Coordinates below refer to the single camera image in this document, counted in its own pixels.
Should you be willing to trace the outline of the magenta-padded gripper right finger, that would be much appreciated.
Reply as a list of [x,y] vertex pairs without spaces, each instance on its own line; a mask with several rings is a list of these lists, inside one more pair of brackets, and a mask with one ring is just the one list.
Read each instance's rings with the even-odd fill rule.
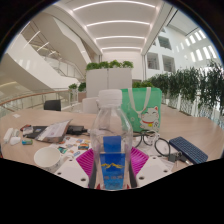
[[169,174],[171,171],[159,157],[148,156],[136,148],[131,149],[129,175],[132,188],[143,187]]

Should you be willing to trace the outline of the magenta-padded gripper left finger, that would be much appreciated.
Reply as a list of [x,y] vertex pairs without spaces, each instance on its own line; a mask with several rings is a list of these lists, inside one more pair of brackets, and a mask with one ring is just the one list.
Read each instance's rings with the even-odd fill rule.
[[68,158],[55,175],[81,187],[93,189],[96,183],[93,150],[89,149],[74,159]]

